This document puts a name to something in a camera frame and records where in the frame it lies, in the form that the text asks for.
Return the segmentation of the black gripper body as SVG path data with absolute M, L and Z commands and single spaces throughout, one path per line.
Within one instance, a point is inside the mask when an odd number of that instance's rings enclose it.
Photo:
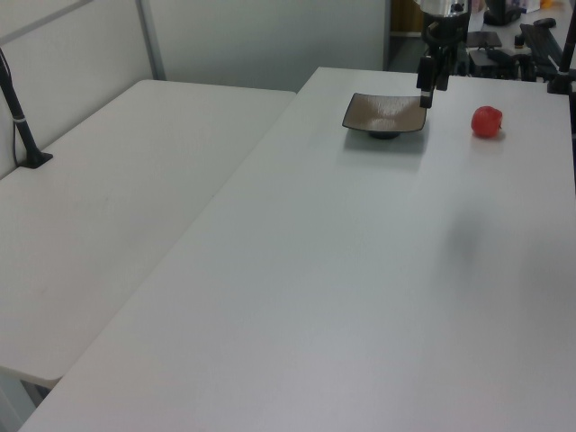
M 466 42 L 470 15 L 439 16 L 425 14 L 421 36 L 427 45 L 427 54 L 437 57 L 445 48 Z

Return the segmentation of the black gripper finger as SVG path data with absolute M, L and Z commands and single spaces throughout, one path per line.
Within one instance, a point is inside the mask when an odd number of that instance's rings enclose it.
M 419 106 L 430 108 L 435 89 L 436 61 L 430 56 L 421 57 L 418 64 L 417 88 L 420 90 Z
M 436 59 L 436 90 L 446 90 L 449 77 L 455 68 L 455 45 L 438 48 L 434 57 Z

